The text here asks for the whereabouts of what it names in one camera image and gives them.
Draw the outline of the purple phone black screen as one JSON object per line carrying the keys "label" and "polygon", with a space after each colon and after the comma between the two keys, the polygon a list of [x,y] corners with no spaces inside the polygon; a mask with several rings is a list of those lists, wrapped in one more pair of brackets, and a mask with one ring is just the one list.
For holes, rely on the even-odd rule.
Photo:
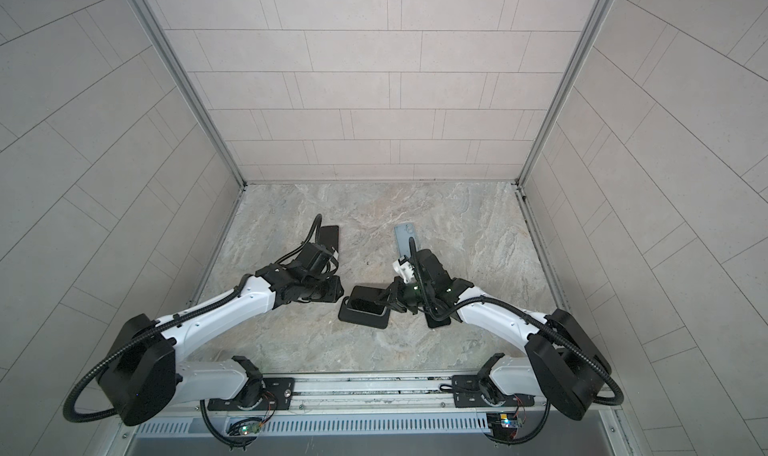
{"label": "purple phone black screen", "polygon": [[331,253],[339,251],[340,227],[338,225],[321,226],[316,234],[316,243]]}

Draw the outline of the black phone case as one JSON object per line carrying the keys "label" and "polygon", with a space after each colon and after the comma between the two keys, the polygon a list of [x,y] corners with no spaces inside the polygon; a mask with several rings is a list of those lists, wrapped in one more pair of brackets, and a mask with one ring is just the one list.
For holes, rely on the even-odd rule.
{"label": "black phone case", "polygon": [[375,329],[386,329],[390,319],[391,309],[381,316],[353,311],[347,307],[349,296],[345,297],[339,309],[338,318],[346,323],[356,324]]}

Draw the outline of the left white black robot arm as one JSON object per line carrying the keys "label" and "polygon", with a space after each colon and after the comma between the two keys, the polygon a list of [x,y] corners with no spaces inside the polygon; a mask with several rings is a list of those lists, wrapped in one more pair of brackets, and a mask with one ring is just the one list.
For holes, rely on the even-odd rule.
{"label": "left white black robot arm", "polygon": [[189,356],[241,323],[292,302],[334,303],[343,288],[338,267],[339,235],[324,227],[288,264],[273,263],[245,275],[238,285],[207,303],[178,313],[128,320],[111,349],[135,346],[107,364],[97,383],[122,422],[137,426],[166,407],[219,400],[228,409],[251,409],[265,399],[260,370],[248,358],[194,363]]}

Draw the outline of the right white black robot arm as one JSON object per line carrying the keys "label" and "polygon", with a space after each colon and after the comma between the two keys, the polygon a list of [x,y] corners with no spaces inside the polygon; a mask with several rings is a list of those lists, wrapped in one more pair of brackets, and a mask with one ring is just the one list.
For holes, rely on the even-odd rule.
{"label": "right white black robot arm", "polygon": [[620,406],[624,393],[610,364],[575,317],[516,307],[473,283],[454,278],[435,254],[413,250],[393,263],[386,299],[394,311],[423,312],[437,326],[453,320],[479,327],[525,353],[537,392],[560,413],[580,420],[594,404]]}

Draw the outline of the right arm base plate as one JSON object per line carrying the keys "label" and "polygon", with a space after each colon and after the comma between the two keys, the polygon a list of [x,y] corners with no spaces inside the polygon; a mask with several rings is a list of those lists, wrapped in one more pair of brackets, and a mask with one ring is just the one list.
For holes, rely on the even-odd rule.
{"label": "right arm base plate", "polygon": [[527,394],[505,395],[493,393],[488,384],[476,375],[454,375],[440,390],[450,393],[456,408],[528,408],[535,405],[535,397]]}

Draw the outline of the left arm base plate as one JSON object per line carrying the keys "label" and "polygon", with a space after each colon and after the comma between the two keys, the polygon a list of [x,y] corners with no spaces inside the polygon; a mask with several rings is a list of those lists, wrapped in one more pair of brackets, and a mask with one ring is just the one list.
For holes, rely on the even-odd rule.
{"label": "left arm base plate", "polygon": [[261,378],[249,380],[232,399],[211,399],[206,409],[210,411],[267,411],[290,408],[294,378]]}

